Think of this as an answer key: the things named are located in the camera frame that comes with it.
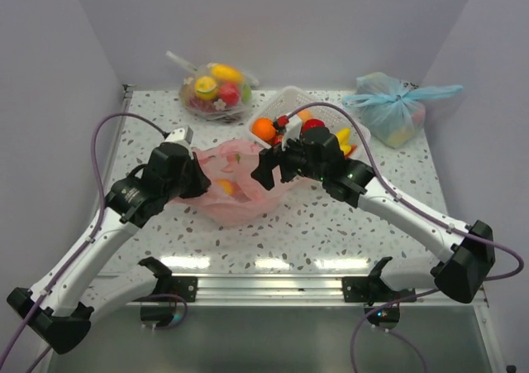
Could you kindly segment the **pink plastic bag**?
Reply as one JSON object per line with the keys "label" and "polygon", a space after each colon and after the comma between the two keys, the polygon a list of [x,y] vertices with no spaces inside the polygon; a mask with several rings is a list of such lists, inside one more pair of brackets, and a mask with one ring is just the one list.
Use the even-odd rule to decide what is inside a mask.
{"label": "pink plastic bag", "polygon": [[[262,146],[244,139],[224,141],[207,150],[195,148],[198,163],[203,173],[211,180],[208,191],[196,198],[175,198],[174,203],[183,203],[226,226],[240,226],[254,218],[274,211],[290,189],[305,184],[305,179],[295,179],[283,184],[278,168],[274,170],[275,186],[264,189],[251,178],[257,167],[258,154]],[[227,195],[216,183],[217,179],[229,179],[236,183],[236,192]]]}

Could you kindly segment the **yellow banana bunch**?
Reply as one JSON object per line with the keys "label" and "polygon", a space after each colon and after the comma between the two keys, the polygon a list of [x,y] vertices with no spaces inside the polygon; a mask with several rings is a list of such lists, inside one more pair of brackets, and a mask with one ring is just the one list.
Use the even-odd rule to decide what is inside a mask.
{"label": "yellow banana bunch", "polygon": [[342,144],[350,144],[350,128],[343,128],[336,133],[336,139],[338,140],[339,146]]}

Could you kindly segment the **watermelon slice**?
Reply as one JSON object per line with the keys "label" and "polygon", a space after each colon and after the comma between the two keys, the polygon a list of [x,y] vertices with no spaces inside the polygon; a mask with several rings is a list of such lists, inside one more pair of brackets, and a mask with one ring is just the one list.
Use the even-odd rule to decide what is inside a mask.
{"label": "watermelon slice", "polygon": [[349,144],[342,144],[340,145],[341,151],[344,154],[344,157],[349,157],[357,148],[356,144],[349,145]]}

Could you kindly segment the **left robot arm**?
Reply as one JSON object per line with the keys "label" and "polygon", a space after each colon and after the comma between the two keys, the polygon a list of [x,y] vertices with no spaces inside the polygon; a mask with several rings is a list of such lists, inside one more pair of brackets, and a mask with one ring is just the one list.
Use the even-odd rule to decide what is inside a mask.
{"label": "left robot arm", "polygon": [[187,142],[162,142],[146,164],[111,187],[102,211],[48,275],[13,289],[7,303],[56,353],[72,351],[95,310],[81,298],[108,260],[169,201],[200,196],[210,184]]}

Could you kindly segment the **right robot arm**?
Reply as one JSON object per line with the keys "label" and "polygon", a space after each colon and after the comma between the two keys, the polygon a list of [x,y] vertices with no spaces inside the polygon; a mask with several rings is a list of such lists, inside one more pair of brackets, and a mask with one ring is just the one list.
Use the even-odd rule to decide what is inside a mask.
{"label": "right robot arm", "polygon": [[376,272],[368,281],[368,290],[377,300],[387,300],[406,288],[435,287],[454,301],[468,304],[495,263],[493,230],[488,224],[467,224],[409,197],[374,167],[344,156],[336,136],[325,127],[305,131],[284,146],[262,150],[251,176],[271,190],[275,169],[284,183],[297,176],[321,182],[332,198],[389,222],[438,260],[426,275]]}

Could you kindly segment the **orange tangerine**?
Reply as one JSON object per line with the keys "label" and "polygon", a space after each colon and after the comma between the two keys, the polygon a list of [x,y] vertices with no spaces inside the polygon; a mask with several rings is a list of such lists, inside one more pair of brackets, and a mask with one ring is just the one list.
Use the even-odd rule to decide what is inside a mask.
{"label": "orange tangerine", "polygon": [[262,141],[271,141],[276,136],[273,122],[266,117],[256,119],[251,127],[251,132]]}

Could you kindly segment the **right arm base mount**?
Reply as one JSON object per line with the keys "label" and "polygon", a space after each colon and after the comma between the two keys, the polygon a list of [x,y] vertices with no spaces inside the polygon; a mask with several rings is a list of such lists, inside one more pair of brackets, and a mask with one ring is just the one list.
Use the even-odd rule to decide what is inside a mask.
{"label": "right arm base mount", "polygon": [[[343,277],[341,279],[341,289],[344,301],[346,303],[363,304],[365,313],[373,310],[375,303],[384,304],[407,296],[412,296],[412,299],[407,300],[407,303],[415,302],[417,298],[414,289],[395,291],[382,281],[383,269],[392,259],[392,257],[384,257],[367,276]],[[391,330],[398,325],[400,318],[400,303],[395,303],[369,316],[368,322],[375,327]]]}

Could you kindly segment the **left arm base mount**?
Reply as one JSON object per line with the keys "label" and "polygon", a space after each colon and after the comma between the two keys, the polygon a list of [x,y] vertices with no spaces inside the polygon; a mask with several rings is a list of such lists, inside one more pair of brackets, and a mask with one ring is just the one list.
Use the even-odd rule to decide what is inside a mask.
{"label": "left arm base mount", "polygon": [[154,257],[139,262],[154,278],[154,288],[137,299],[141,303],[141,322],[153,331],[170,330],[180,326],[188,316],[188,305],[196,301],[198,278],[174,276],[173,271]]}

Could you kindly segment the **red apple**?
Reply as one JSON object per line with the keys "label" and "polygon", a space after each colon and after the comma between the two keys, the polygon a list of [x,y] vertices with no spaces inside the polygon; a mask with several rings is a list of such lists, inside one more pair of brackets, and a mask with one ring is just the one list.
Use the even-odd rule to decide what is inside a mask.
{"label": "red apple", "polygon": [[306,120],[303,123],[301,132],[306,132],[313,128],[319,128],[319,127],[325,127],[325,126],[326,125],[322,120],[317,119],[317,118],[311,118],[311,119]]}

